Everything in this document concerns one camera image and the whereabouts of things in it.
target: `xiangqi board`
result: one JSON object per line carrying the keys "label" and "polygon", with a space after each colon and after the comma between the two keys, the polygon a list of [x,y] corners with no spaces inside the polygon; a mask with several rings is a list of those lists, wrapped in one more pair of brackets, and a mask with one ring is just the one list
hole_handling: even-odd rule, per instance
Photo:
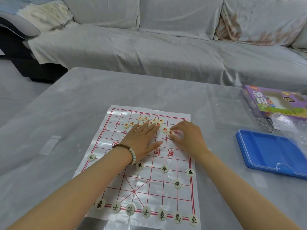
{"label": "xiangqi board", "polygon": [[87,217],[163,230],[201,229],[195,162],[169,138],[169,134],[183,137],[181,131],[169,131],[182,120],[190,121],[190,115],[127,106],[109,108],[74,177],[120,143],[136,123],[160,125],[150,143],[164,143],[141,163],[124,168]]}

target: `purple box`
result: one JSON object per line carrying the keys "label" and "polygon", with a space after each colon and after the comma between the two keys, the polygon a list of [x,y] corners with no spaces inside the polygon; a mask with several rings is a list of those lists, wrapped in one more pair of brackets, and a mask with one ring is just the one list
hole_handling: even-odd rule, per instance
{"label": "purple box", "polygon": [[256,117],[269,118],[281,113],[296,120],[307,120],[307,100],[297,92],[243,85],[243,95]]}

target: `chinese chess board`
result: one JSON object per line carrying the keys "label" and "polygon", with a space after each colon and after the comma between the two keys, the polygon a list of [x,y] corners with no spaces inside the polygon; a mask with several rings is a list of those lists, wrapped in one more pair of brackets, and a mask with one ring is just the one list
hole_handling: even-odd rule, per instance
{"label": "chinese chess board", "polygon": [[[187,176],[189,169],[195,171],[195,162],[169,139],[167,133],[163,132],[164,127],[170,128],[182,120],[190,121],[188,114],[112,105],[74,177],[108,153],[113,145],[120,143],[131,129],[131,127],[125,128],[124,124],[132,121],[137,123],[140,116],[148,117],[149,121],[163,119],[162,127],[152,137],[150,144],[159,140],[163,140],[164,143],[142,159],[142,170],[138,170],[135,165],[128,165],[123,169],[101,195],[106,202],[105,207],[98,210],[94,206],[87,216],[157,229],[173,227],[201,229],[200,222],[196,227],[189,224],[191,214],[197,216],[199,221],[197,175]],[[183,137],[180,131],[174,131],[174,134]],[[90,154],[95,154],[94,161],[88,160]],[[161,171],[162,165],[167,165],[167,173]],[[174,187],[173,182],[176,179],[181,181],[180,189]],[[117,214],[111,211],[111,204],[115,201],[121,204],[121,211]],[[128,204],[135,206],[135,213],[132,216],[128,216],[125,212]],[[151,209],[151,215],[146,219],[142,216],[144,206]],[[158,220],[158,210],[161,208],[167,211],[166,221]],[[174,222],[174,212],[182,215],[181,224]]]}

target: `hand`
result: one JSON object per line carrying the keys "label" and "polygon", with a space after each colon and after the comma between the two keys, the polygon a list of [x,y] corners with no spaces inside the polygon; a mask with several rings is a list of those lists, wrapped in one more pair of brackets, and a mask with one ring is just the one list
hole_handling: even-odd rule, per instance
{"label": "hand", "polygon": [[140,161],[163,143],[163,140],[160,140],[147,146],[152,136],[159,130],[159,126],[156,126],[155,123],[148,126],[148,122],[145,122],[137,129],[138,125],[138,123],[134,125],[121,141],[122,144],[132,148],[136,156],[136,161]]}
{"label": "hand", "polygon": [[169,138],[180,145],[182,149],[195,160],[198,159],[200,154],[208,150],[200,128],[194,125],[192,122],[184,120],[175,126],[172,126],[170,129],[179,129],[183,131],[183,139],[174,135],[169,135]]}

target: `blue plastic tray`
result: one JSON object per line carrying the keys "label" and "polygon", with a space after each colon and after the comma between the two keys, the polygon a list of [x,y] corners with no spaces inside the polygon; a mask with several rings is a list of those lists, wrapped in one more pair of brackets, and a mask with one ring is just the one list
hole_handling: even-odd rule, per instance
{"label": "blue plastic tray", "polygon": [[242,129],[236,137],[247,167],[307,178],[307,160],[288,138]]}

